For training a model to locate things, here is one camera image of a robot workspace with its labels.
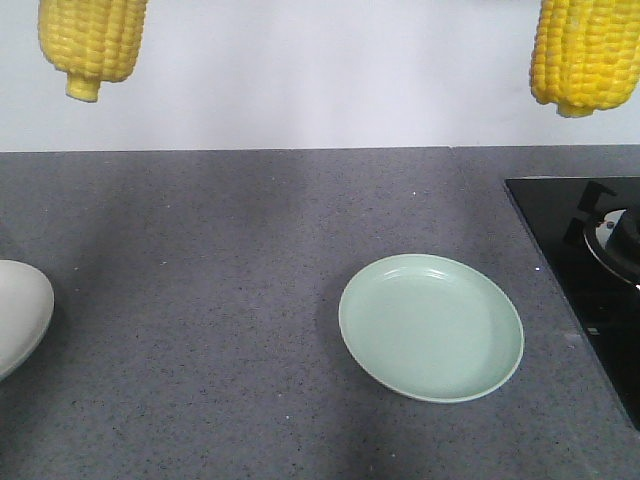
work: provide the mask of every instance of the white bowl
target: white bowl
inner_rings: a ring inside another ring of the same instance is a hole
[[[53,314],[53,288],[30,265],[0,260],[0,380],[33,352]]]

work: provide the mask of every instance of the countertop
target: countertop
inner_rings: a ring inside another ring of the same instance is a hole
[[[0,257],[56,293],[0,383],[0,478],[636,478],[640,433],[504,187],[630,174],[640,147],[0,154]],[[411,400],[349,355],[342,289],[408,252],[513,301],[496,392]]]

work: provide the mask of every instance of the yellow corn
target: yellow corn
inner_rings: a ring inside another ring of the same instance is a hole
[[[626,102],[640,73],[640,1],[543,0],[531,91],[565,117]]]
[[[67,95],[95,102],[100,82],[131,75],[146,5],[147,0],[40,0],[40,46],[67,72]]]

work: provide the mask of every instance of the light green plate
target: light green plate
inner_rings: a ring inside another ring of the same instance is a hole
[[[524,333],[487,277],[433,255],[384,258],[342,294],[342,337],[372,377],[408,397],[463,402],[491,393],[518,368]]]

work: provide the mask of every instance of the stove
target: stove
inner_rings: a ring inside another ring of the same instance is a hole
[[[506,184],[640,430],[640,177]]]

